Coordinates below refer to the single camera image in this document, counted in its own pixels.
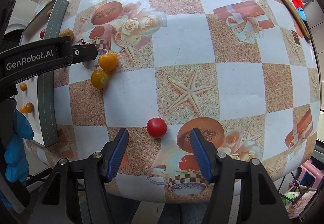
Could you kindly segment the blue gloved left hand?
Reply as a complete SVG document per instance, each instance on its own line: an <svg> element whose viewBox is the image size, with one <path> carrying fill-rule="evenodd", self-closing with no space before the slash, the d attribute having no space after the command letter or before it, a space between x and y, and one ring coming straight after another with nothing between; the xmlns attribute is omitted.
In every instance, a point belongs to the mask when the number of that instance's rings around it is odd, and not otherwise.
<svg viewBox="0 0 324 224"><path fill-rule="evenodd" d="M11 183L24 182L28 177L29 163L26 159L23 139L31 140L33 136L34 133L29 121L22 113L15 110L13 133L4 153L4 159L7 163L5 177Z"/></svg>

